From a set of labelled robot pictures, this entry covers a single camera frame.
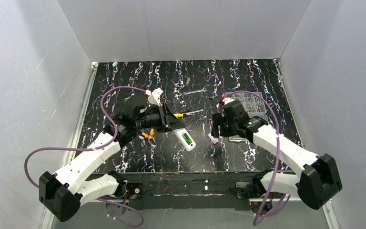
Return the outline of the white remote control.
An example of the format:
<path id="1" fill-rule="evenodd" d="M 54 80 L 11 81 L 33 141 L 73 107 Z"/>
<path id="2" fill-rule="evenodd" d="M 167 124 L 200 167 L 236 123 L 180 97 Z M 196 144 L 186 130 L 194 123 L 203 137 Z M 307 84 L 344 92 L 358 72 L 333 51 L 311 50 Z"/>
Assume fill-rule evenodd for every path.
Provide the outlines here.
<path id="1" fill-rule="evenodd" d="M 173 130 L 177 139 L 181 142 L 186 151 L 190 152 L 196 147 L 194 139 L 191 137 L 187 129 L 181 128 Z"/>

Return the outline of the white remote battery cover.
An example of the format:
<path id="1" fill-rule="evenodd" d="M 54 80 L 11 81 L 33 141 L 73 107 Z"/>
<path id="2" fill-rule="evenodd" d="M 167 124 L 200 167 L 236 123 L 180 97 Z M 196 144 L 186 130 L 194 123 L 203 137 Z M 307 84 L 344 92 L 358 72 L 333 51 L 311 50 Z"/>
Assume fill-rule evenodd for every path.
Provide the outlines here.
<path id="1" fill-rule="evenodd" d="M 218 144 L 218 143 L 219 143 L 219 139 L 218 139 L 218 138 L 215 138 L 214 136 L 212 136 L 212 134 L 211 134 L 211 133 L 209 133 L 209 134 L 208 134 L 208 137 L 209 137 L 209 139 L 210 139 L 210 141 L 211 141 L 211 143 L 212 143 L 213 145 L 216 145 L 216 144 Z"/>

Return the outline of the green battery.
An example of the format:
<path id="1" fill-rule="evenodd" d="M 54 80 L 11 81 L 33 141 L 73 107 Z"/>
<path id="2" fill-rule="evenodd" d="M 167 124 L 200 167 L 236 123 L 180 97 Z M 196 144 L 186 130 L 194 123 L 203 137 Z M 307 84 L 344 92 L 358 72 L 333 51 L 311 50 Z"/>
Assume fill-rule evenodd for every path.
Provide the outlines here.
<path id="1" fill-rule="evenodd" d="M 188 144 L 188 145 L 191 145 L 192 144 L 192 139 L 191 137 L 189 136 L 188 133 L 184 133 L 182 134 L 182 137 L 184 138 L 185 142 Z"/>

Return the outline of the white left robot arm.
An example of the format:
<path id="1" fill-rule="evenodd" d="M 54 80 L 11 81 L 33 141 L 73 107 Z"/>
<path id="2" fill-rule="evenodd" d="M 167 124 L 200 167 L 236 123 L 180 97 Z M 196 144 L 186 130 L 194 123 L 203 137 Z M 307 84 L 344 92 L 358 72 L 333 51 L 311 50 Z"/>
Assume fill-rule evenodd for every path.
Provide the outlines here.
<path id="1" fill-rule="evenodd" d="M 72 218 L 85 203 L 107 195 L 118 195 L 126 189 L 127 180 L 116 172 L 100 178 L 87 178 L 108 158 L 132 141 L 138 132 L 154 128 L 159 133 L 172 131 L 187 151 L 196 144 L 185 124 L 165 103 L 134 107 L 132 113 L 119 113 L 114 124 L 108 124 L 91 144 L 75 159 L 54 173 L 45 172 L 39 178 L 39 200 L 60 221 Z"/>

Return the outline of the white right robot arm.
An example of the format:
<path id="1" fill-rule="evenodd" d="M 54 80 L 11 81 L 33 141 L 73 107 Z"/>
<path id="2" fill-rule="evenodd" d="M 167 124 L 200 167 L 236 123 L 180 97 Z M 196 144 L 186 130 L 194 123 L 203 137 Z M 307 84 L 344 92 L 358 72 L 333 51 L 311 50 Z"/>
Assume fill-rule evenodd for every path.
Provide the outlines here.
<path id="1" fill-rule="evenodd" d="M 308 207 L 320 209 L 343 189 L 335 159 L 329 154 L 319 156 L 295 144 L 259 116 L 250 117 L 243 105 L 224 98 L 223 111 L 213 115 L 211 135 L 231 137 L 238 135 L 271 154 L 278 155 L 293 174 L 265 170 L 253 177 L 251 184 L 235 188 L 242 197 L 263 195 L 267 191 L 300 198 Z"/>

